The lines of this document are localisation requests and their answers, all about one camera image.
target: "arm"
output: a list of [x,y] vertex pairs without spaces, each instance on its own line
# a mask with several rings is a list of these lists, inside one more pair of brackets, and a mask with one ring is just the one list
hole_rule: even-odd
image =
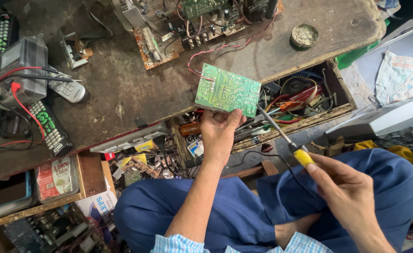
[[204,242],[217,184],[233,145],[234,131],[245,121],[241,110],[236,109],[230,115],[214,115],[205,110],[201,122],[203,163],[165,237],[180,234],[192,241]]
[[373,180],[337,160],[310,153],[306,170],[336,219],[361,253],[395,253],[375,216]]

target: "man's left hand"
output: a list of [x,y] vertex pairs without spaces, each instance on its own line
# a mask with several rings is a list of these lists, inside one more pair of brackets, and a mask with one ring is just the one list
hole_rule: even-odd
[[200,125],[204,147],[203,163],[213,162],[223,168],[230,157],[234,131],[245,122],[246,117],[239,109],[234,109],[229,115],[225,113],[213,114],[211,111],[205,110]]

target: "black remote control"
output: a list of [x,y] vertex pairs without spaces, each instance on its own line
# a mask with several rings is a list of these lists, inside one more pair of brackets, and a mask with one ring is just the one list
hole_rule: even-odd
[[19,40],[19,23],[10,14],[0,15],[0,55]]
[[31,104],[28,110],[44,128],[44,140],[53,158],[63,157],[74,148],[50,106],[42,101],[37,101]]

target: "shirt cuff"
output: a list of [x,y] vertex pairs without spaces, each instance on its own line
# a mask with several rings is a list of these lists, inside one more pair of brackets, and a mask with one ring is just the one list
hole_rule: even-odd
[[204,243],[197,243],[187,239],[186,237],[175,234],[168,237],[164,237],[161,235],[156,235],[155,237],[155,246],[151,253],[197,253],[197,252],[204,252]]
[[291,240],[286,246],[285,253],[300,253],[300,252],[316,252],[316,253],[333,253],[322,243],[315,239],[301,234],[299,232],[294,233]]

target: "blue trousers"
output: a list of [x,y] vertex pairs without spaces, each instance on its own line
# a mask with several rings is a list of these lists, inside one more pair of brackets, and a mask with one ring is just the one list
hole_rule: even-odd
[[[413,166],[382,149],[344,153],[335,159],[373,178],[376,216],[387,240],[401,251],[413,221]],[[311,177],[293,170],[299,181],[317,194]],[[119,232],[135,253],[153,249],[155,235],[164,235],[183,204],[192,180],[142,180],[127,187],[114,210]],[[221,179],[215,194],[205,235],[205,248],[223,253],[229,245],[241,253],[267,252],[275,239],[274,225],[321,212],[308,236],[335,253],[358,252],[349,234],[317,195],[311,196],[286,171],[257,180],[259,196],[237,177]]]

